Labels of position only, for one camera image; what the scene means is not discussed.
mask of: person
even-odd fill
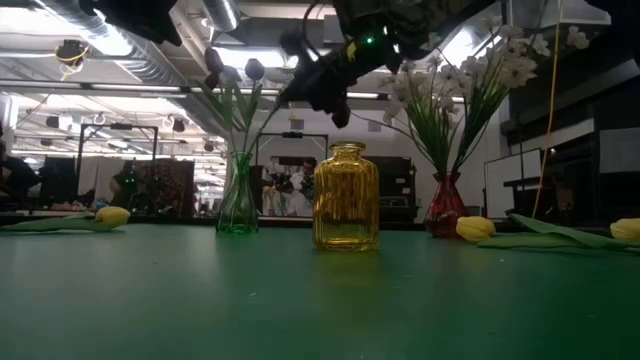
[[[15,195],[26,197],[29,189],[42,179],[36,175],[24,160],[7,154],[4,141],[0,140],[2,151],[2,183]]]
[[[289,201],[289,216],[313,216],[313,174],[317,165],[315,158],[305,158],[302,161],[302,171],[291,175],[294,190]]]

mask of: wall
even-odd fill
[[[484,163],[489,160],[497,159],[508,153],[508,147],[506,145],[506,139],[500,134],[500,121],[506,119],[508,116],[505,114],[508,112],[508,104],[503,104],[501,111],[496,112],[492,117],[487,131],[484,137],[478,144],[475,152],[469,160],[462,166],[460,172],[462,176],[458,182],[458,190],[462,196],[463,201],[467,206],[483,206],[484,197],[482,189],[485,186],[484,181]],[[355,114],[381,121],[382,111],[354,111]],[[282,133],[290,130],[289,110],[281,110],[270,121],[264,132]],[[351,117],[349,125],[343,129],[337,129],[331,118],[324,113],[314,112],[309,109],[294,110],[294,116],[297,119],[305,120],[304,133],[306,134],[327,134],[329,135],[329,144],[337,141],[359,141],[367,146],[363,155],[369,156],[400,156],[410,157],[417,169],[416,174],[416,199],[418,204],[422,206],[421,211],[416,218],[417,222],[421,222],[426,213],[426,207],[431,202],[433,195],[437,188],[437,183],[433,179],[432,174],[435,172],[433,166],[422,157],[420,152],[416,149],[413,142],[404,135],[388,128],[382,128],[382,132],[370,133],[368,132],[368,123],[365,120],[361,120],[355,116]],[[256,124],[253,126],[254,132],[260,126],[266,114],[256,115],[257,119],[254,121]],[[401,121],[405,121],[404,115],[400,117]],[[458,129],[458,136],[454,139],[454,146],[457,148],[457,144],[460,141],[459,134],[462,131],[462,125]],[[255,133],[250,135],[250,141],[253,139]],[[242,144],[242,136],[244,134],[236,134],[235,141],[238,147]],[[274,150],[277,141],[275,138],[268,144],[269,152],[276,152],[275,155],[294,155],[294,156],[309,156],[310,153],[320,154],[322,153],[316,144],[313,144],[306,139],[304,141],[282,141],[282,148],[278,151]],[[260,162],[263,163],[265,159],[268,159],[265,148],[260,150]],[[450,159],[450,165],[453,162],[452,156]],[[227,184],[229,183],[229,176],[231,176],[231,169],[227,170]]]

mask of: green table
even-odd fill
[[[381,232],[0,237],[0,359],[639,359],[640,259]]]

